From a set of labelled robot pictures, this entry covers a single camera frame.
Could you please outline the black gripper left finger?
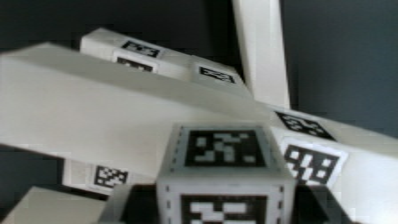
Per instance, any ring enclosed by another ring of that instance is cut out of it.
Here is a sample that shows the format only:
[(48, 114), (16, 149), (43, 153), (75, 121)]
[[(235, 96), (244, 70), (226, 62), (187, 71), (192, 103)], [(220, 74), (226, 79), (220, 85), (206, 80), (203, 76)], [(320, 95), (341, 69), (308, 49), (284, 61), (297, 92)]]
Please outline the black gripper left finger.
[(96, 224), (160, 224), (153, 185), (119, 185), (114, 188)]

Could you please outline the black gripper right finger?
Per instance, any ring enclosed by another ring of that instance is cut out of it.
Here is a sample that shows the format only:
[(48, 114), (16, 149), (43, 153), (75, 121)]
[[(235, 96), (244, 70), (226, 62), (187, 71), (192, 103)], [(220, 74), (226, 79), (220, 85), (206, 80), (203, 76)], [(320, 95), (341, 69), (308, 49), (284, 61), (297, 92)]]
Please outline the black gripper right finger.
[(325, 186), (297, 186), (292, 224), (356, 224)]

